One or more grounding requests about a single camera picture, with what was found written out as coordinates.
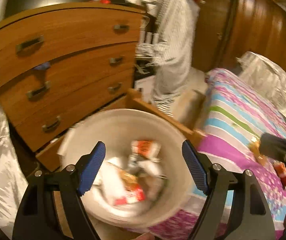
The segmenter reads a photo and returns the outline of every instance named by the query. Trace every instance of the white trash bin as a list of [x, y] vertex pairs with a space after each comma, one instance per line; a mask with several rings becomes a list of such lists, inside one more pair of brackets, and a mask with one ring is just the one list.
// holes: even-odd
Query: white trash bin
[[95, 218], [118, 227], [146, 228], [174, 215], [186, 201], [193, 187], [192, 176], [182, 156], [182, 143], [186, 139], [179, 130], [162, 118], [133, 109], [116, 109], [94, 114], [70, 129], [59, 149], [62, 167], [75, 164], [82, 155], [88, 154], [98, 141], [106, 145], [106, 157], [128, 156], [131, 141], [155, 140], [162, 147], [158, 157], [168, 183], [152, 207], [134, 217], [118, 216], [98, 203], [93, 188], [82, 196], [86, 212]]

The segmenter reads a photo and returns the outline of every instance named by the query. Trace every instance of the green stripe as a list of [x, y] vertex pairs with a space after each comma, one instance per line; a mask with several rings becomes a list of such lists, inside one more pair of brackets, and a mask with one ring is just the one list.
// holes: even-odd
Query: green stripe
[[223, 109], [220, 106], [211, 106], [210, 107], [210, 111], [216, 111], [219, 112], [223, 115], [225, 115], [227, 118], [231, 119], [233, 122], [235, 122], [236, 124], [238, 124], [239, 126], [241, 126], [243, 129], [247, 130], [249, 133], [255, 135], [256, 137], [259, 138], [259, 135], [257, 133], [255, 133], [251, 127], [249, 127], [246, 123], [241, 122], [240, 120], [238, 120], [234, 115], [230, 114], [228, 111], [226, 111], [225, 109]]

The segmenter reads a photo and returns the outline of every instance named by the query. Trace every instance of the dresser drawer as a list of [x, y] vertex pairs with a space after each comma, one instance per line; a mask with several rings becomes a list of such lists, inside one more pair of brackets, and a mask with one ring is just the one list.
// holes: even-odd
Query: dresser drawer
[[32, 151], [132, 86], [133, 69], [85, 86], [28, 117], [16, 128]]
[[75, 8], [30, 16], [0, 29], [0, 87], [52, 59], [98, 46], [139, 40], [141, 14]]
[[135, 45], [130, 42], [83, 50], [50, 61], [46, 71], [30, 69], [0, 87], [0, 103], [13, 126], [17, 126], [73, 91], [131, 69]]

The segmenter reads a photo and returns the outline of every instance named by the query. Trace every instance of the drawer handle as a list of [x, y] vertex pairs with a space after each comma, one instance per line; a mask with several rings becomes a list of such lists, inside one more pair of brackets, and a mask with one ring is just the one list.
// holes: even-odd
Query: drawer handle
[[36, 90], [30, 90], [29, 92], [26, 93], [28, 99], [32, 99], [33, 97], [37, 96], [38, 94], [48, 90], [51, 87], [50, 81], [46, 81], [44, 83], [44, 86], [40, 87], [39, 89]]
[[122, 86], [122, 83], [120, 82], [115, 87], [109, 87], [107, 89], [110, 92], [110, 94], [114, 94], [116, 93], [116, 91], [118, 91], [121, 88], [121, 86]]
[[56, 127], [59, 126], [60, 122], [61, 122], [61, 117], [58, 115], [56, 117], [56, 121], [53, 124], [42, 125], [43, 132], [50, 132], [50, 131], [54, 130]]
[[24, 41], [19, 45], [16, 45], [16, 53], [19, 53], [20, 51], [35, 45], [35, 44], [39, 44], [42, 43], [44, 41], [44, 36], [41, 35], [40, 37], [37, 37], [35, 39], [29, 40], [29, 41]]
[[128, 30], [130, 28], [129, 25], [125, 25], [125, 24], [116, 24], [114, 25], [114, 30], [118, 31], [118, 30]]
[[110, 65], [115, 65], [115, 64], [121, 63], [122, 60], [123, 60], [123, 56], [121, 56], [121, 57], [112, 57], [112, 58], [110, 58]]

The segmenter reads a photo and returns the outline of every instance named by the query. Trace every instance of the brown door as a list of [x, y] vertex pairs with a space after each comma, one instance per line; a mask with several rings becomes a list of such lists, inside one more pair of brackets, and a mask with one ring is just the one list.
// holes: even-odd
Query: brown door
[[216, 61], [232, 0], [197, 0], [200, 7], [196, 23], [192, 67], [207, 72]]

